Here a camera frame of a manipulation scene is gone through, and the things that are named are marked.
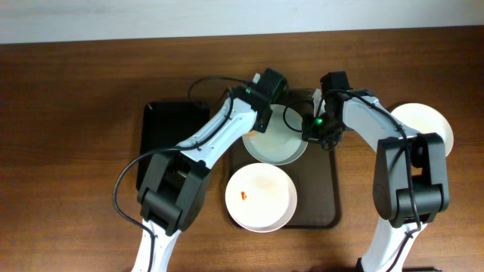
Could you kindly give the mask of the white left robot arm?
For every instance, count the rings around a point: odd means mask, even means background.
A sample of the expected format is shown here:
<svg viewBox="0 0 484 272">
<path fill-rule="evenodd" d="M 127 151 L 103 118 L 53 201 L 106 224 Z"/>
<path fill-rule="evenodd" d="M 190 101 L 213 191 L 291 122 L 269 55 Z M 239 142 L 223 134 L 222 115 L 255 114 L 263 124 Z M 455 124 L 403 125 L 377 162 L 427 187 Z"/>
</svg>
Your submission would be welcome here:
<svg viewBox="0 0 484 272">
<path fill-rule="evenodd" d="M 268 68 L 256 81 L 229 88 L 220 111 L 188 139 L 147 153 L 137 195 L 143 232 L 134 271 L 167 269 L 176 240 L 203 207 L 214 164 L 244 134 L 267 129 L 271 104 L 288 89 L 287 79 Z"/>
</svg>

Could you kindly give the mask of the white plate with red stain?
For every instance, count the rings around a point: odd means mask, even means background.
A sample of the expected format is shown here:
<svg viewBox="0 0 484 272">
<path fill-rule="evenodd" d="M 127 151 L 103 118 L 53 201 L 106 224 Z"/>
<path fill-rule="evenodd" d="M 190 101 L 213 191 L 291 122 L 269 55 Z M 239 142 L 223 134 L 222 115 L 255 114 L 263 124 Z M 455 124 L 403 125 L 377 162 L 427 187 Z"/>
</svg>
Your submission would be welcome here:
<svg viewBox="0 0 484 272">
<path fill-rule="evenodd" d="M 242 137 L 248 153 L 260 162 L 286 165 L 300 158 L 306 151 L 308 143 L 302 139 L 302 133 L 291 130 L 284 122 L 285 109 L 284 105 L 272 104 L 272 115 L 265 133 Z"/>
</svg>

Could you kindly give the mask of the green and yellow sponge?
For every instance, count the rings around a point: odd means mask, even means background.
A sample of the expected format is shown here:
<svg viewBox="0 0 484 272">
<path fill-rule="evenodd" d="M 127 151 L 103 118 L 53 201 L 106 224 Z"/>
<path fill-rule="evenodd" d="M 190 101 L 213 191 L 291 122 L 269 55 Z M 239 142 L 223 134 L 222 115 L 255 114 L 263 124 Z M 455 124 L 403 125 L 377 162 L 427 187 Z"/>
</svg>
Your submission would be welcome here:
<svg viewBox="0 0 484 272">
<path fill-rule="evenodd" d="M 247 136 L 247 137 L 252 137 L 252 136 L 255 136 L 255 135 L 257 135 L 257 134 L 258 134 L 258 131 L 256 131 L 256 130 L 252 130 L 252 131 L 247 132 L 247 133 L 245 134 L 245 136 Z"/>
</svg>

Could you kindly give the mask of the cream plate with red stain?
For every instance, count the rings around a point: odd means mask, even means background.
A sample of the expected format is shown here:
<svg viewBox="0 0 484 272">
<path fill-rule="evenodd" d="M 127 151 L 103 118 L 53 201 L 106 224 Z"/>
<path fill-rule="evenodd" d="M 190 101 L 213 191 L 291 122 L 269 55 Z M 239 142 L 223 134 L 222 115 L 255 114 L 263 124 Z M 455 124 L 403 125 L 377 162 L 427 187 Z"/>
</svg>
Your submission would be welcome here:
<svg viewBox="0 0 484 272">
<path fill-rule="evenodd" d="M 228 180 L 225 205 L 243 229 L 269 233 L 281 229 L 297 207 L 296 187 L 277 166 L 253 163 L 237 170 Z"/>
</svg>

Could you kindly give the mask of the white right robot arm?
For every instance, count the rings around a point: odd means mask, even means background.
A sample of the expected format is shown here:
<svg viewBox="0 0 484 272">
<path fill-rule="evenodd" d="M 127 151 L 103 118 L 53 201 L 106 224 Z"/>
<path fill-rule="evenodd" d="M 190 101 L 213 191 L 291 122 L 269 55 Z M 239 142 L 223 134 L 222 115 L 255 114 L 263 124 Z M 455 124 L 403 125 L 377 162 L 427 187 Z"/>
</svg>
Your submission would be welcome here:
<svg viewBox="0 0 484 272">
<path fill-rule="evenodd" d="M 448 208 L 445 144 L 394 117 L 368 89 L 354 90 L 343 71 L 320 79 L 315 112 L 302 121 L 302 139 L 334 149 L 350 129 L 375 151 L 372 196 L 379 215 L 357 271 L 401 271 L 422 230 Z"/>
</svg>

